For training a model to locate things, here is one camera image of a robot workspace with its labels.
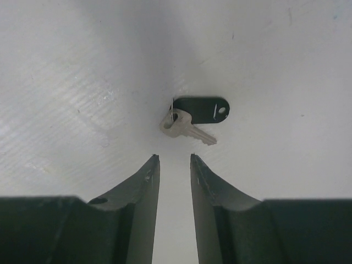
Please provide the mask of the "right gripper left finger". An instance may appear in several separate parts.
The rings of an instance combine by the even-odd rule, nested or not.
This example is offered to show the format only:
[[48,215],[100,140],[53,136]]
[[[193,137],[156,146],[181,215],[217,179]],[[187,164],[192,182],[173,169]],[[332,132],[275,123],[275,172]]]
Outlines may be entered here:
[[151,263],[160,186],[153,155],[85,202],[75,196],[1,198],[1,263]]

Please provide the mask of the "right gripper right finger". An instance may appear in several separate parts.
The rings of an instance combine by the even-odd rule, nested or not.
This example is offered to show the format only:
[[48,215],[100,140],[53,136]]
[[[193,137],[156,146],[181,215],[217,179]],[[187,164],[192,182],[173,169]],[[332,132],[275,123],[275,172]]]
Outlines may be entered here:
[[351,263],[351,200],[257,200],[198,156],[190,178],[199,263]]

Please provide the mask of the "key with black tag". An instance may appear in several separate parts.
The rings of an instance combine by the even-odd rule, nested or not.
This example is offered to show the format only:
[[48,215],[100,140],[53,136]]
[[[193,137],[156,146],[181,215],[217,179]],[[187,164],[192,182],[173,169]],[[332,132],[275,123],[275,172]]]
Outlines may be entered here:
[[218,96],[185,96],[172,101],[159,129],[170,138],[179,136],[201,140],[211,146],[215,137],[198,128],[197,124],[217,124],[224,121],[230,112],[230,104]]

